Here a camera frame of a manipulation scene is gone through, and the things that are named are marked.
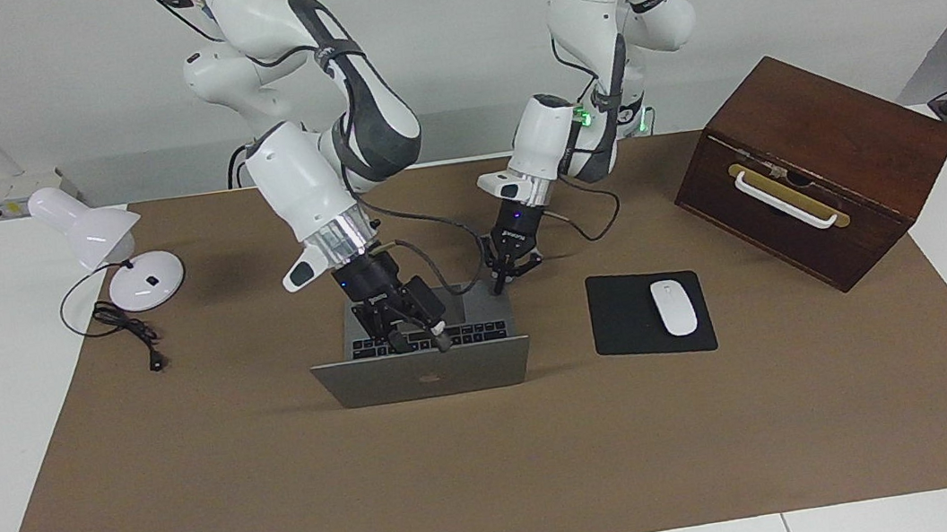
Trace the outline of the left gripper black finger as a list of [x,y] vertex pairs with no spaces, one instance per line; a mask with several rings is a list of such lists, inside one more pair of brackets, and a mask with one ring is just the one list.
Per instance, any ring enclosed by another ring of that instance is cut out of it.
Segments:
[[492,293],[494,296],[501,295],[514,269],[512,254],[507,249],[497,251],[493,239],[482,240],[482,248],[483,260],[491,273]]
[[527,272],[532,271],[535,267],[538,267],[543,262],[543,255],[540,250],[533,249],[530,252],[526,252],[523,256],[517,255],[511,259],[512,275],[513,280],[517,280],[518,277],[524,276]]

